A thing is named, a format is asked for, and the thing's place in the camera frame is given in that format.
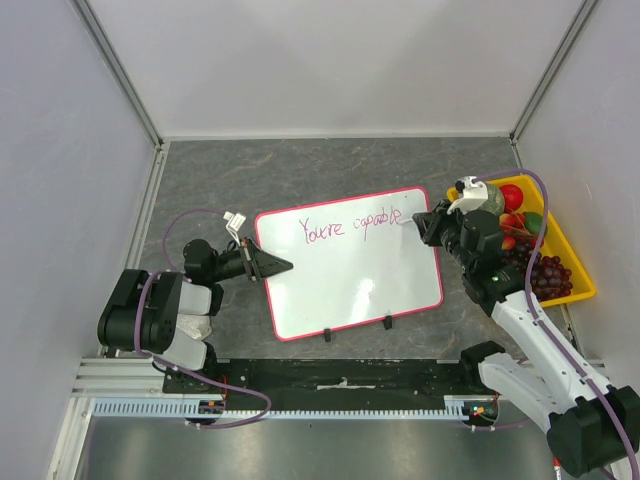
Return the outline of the pink framed whiteboard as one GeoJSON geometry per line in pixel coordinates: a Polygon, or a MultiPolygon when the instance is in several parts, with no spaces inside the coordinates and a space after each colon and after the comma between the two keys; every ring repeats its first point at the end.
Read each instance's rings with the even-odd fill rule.
{"type": "Polygon", "coordinates": [[[281,341],[439,307],[436,251],[402,219],[427,211],[422,187],[262,213],[258,245],[294,265],[266,279],[273,330],[281,341]]]}

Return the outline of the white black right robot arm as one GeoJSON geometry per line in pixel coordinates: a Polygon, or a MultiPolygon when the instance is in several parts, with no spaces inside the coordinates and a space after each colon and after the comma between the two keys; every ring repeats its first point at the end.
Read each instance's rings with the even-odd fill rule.
{"type": "Polygon", "coordinates": [[[439,306],[438,250],[461,267],[469,298],[504,329],[535,366],[486,350],[458,368],[467,392],[507,396],[545,434],[573,476],[639,450],[639,397],[596,371],[549,320],[518,270],[502,260],[495,215],[421,190],[399,203],[356,198],[257,217],[260,246],[291,263],[266,282],[275,335],[298,340],[439,306]]]}

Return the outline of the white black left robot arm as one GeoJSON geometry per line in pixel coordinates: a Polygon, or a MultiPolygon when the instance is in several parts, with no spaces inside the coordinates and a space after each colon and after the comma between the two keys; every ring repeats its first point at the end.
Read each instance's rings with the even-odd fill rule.
{"type": "Polygon", "coordinates": [[[245,276],[257,282],[294,265],[263,251],[251,238],[222,253],[195,239],[185,245],[183,256],[184,273],[124,270],[100,316],[97,336],[104,347],[141,351],[186,369],[185,382],[198,393],[208,393],[220,378],[218,367],[208,362],[214,353],[205,341],[179,329],[178,319],[216,315],[225,280],[245,276]]]}

